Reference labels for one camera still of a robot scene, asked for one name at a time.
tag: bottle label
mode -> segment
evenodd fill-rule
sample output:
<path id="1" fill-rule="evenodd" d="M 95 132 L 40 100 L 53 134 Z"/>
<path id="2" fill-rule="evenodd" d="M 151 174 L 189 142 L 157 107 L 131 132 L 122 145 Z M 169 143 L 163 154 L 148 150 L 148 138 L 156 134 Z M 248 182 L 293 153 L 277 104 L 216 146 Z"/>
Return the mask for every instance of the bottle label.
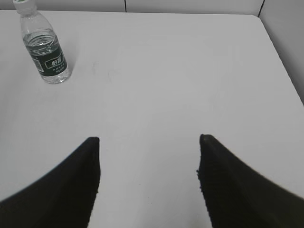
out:
<path id="1" fill-rule="evenodd" d="M 65 71 L 67 67 L 66 59 L 62 53 L 60 45 L 58 48 L 44 56 L 31 55 L 39 73 L 43 76 L 55 76 Z"/>

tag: water bottle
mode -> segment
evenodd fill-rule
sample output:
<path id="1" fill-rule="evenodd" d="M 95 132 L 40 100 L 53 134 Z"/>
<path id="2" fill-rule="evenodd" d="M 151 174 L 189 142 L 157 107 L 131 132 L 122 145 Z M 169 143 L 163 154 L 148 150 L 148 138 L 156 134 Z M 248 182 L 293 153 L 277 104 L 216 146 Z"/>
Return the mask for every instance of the water bottle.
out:
<path id="1" fill-rule="evenodd" d="M 20 14 L 21 35 L 43 80 L 57 84 L 70 73 L 58 38 L 48 20 L 37 11 L 35 0 L 13 0 Z"/>

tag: white table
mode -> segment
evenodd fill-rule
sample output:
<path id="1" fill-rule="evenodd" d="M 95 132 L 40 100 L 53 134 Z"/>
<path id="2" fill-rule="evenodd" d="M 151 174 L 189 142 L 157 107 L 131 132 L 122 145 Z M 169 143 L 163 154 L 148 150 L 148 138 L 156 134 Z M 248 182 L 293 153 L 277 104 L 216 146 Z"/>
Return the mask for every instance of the white table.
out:
<path id="1" fill-rule="evenodd" d="M 210 228 L 199 136 L 304 196 L 304 109 L 261 21 L 245 15 L 44 11 L 73 73 L 43 82 L 0 11 L 0 199 L 88 136 L 102 178 L 90 228 Z"/>

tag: bottle cap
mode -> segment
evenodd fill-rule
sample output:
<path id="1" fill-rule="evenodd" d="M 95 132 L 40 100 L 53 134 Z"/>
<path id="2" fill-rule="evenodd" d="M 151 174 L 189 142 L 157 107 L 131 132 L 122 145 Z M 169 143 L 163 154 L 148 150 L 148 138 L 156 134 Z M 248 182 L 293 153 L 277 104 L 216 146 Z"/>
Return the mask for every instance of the bottle cap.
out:
<path id="1" fill-rule="evenodd" d="M 37 9 L 35 0 L 13 0 L 13 3 L 20 14 L 26 14 Z"/>

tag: white wall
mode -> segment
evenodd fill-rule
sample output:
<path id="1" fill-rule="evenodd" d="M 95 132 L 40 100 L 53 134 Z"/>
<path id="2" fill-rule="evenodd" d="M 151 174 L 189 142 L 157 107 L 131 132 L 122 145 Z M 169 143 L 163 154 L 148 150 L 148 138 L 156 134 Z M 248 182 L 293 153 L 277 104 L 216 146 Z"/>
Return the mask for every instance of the white wall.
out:
<path id="1" fill-rule="evenodd" d="M 124 0 L 36 0 L 39 10 L 124 12 Z M 0 9 L 14 10 L 12 0 L 0 0 Z"/>
<path id="2" fill-rule="evenodd" d="M 126 0 L 128 12 L 258 15 L 263 0 Z"/>
<path id="3" fill-rule="evenodd" d="M 261 19 L 304 101 L 304 0 L 265 0 Z"/>

